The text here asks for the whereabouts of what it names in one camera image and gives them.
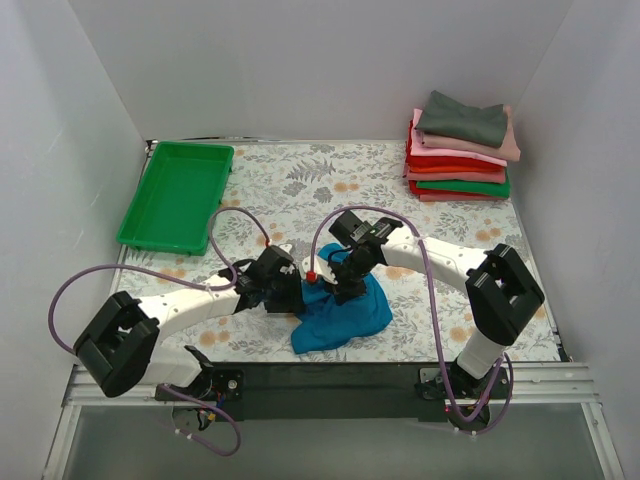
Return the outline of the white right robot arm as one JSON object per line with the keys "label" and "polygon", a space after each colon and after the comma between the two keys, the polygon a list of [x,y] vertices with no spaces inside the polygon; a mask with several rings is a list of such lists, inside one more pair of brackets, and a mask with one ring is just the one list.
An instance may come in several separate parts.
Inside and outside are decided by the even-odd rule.
{"label": "white right robot arm", "polygon": [[364,278],[378,265],[420,273],[429,285],[440,281],[467,297],[475,331],[441,375],[444,389],[458,397],[492,389],[505,351],[545,301],[520,255],[503,243],[490,250],[457,246],[422,237],[400,216],[370,223],[347,209],[329,231],[347,249],[344,260],[326,261],[322,273],[338,302],[363,295]]}

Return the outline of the blue t shirt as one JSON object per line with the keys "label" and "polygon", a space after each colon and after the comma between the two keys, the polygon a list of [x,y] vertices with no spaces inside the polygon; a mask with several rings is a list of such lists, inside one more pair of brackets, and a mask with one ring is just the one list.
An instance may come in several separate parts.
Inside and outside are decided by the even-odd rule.
{"label": "blue t shirt", "polygon": [[363,296],[338,305],[325,289],[325,282],[302,282],[306,310],[297,314],[300,324],[291,333],[293,351],[298,354],[339,348],[354,338],[383,331],[393,315],[387,297],[372,274],[364,277]]}

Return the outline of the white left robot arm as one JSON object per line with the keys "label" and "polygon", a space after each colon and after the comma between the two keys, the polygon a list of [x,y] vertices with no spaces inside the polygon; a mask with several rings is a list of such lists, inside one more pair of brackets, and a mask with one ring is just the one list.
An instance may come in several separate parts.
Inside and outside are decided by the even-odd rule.
{"label": "white left robot arm", "polygon": [[108,398],[138,384],[165,384],[193,400],[210,396],[215,366],[196,347],[165,345],[198,323],[263,307],[301,313],[301,275],[288,244],[270,245],[255,259],[234,263],[202,288],[134,298],[111,295],[73,345],[81,364]]}

